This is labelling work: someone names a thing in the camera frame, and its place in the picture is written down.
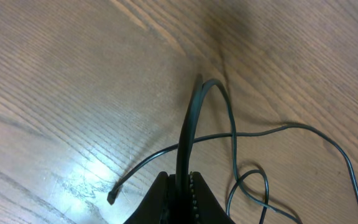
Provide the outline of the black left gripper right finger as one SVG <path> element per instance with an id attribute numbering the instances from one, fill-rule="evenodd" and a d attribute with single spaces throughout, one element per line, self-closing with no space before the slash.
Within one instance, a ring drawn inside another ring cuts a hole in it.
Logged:
<path id="1" fill-rule="evenodd" d="M 190 174 L 191 221 L 196 224 L 234 224 L 199 172 Z"/>

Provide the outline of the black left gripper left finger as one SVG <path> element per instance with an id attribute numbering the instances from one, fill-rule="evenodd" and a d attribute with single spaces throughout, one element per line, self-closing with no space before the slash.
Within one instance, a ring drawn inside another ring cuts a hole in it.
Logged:
<path id="1" fill-rule="evenodd" d="M 168 174 L 160 172 L 135 212 L 124 224 L 160 223 L 167 196 Z"/>

